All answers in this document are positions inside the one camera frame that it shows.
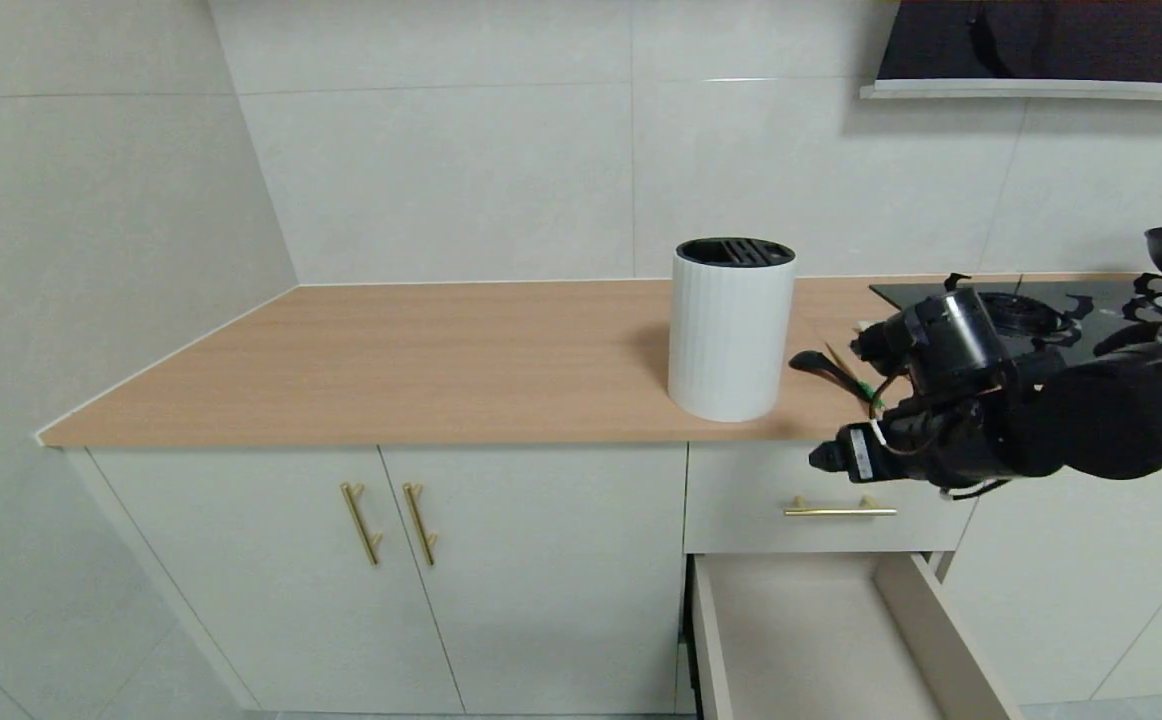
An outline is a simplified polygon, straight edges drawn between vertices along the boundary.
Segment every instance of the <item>drawer front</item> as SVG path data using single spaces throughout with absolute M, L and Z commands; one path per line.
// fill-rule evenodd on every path
M 694 561 L 708 720 L 1021 720 L 919 556 Z
M 686 550 L 953 550 L 973 502 L 942 501 L 916 480 L 854 485 L 808 463 L 815 442 L 693 442 L 687 461 Z M 806 507 L 854 509 L 865 496 L 891 516 L 787 516 Z

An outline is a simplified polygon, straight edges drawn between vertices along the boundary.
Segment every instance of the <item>robotic hand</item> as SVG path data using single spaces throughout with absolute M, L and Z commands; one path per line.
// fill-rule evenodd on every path
M 813 451 L 815 468 L 846 470 L 854 483 L 980 487 L 956 501 L 1067 465 L 1103 478 L 1162 468 L 1161 343 L 1098 347 L 1075 366 L 1042 345 L 1011 357 L 977 293 L 959 288 L 867 327 L 851 347 L 888 379 L 875 398 L 897 377 L 914 395 L 881 418 L 870 402 L 868 423 Z

